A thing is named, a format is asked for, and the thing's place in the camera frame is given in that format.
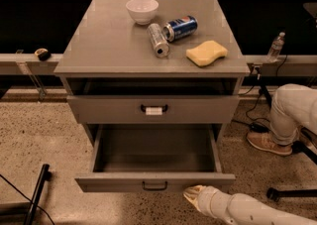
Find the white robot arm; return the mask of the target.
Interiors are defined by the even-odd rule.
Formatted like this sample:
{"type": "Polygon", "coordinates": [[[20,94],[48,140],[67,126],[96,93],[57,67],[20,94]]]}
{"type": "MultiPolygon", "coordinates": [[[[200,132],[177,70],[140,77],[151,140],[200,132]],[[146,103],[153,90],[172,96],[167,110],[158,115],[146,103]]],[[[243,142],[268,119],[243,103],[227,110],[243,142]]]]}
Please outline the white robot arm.
{"type": "Polygon", "coordinates": [[[249,195],[231,195],[214,186],[187,187],[183,195],[203,215],[227,225],[317,225],[315,220],[274,209],[249,195]]]}

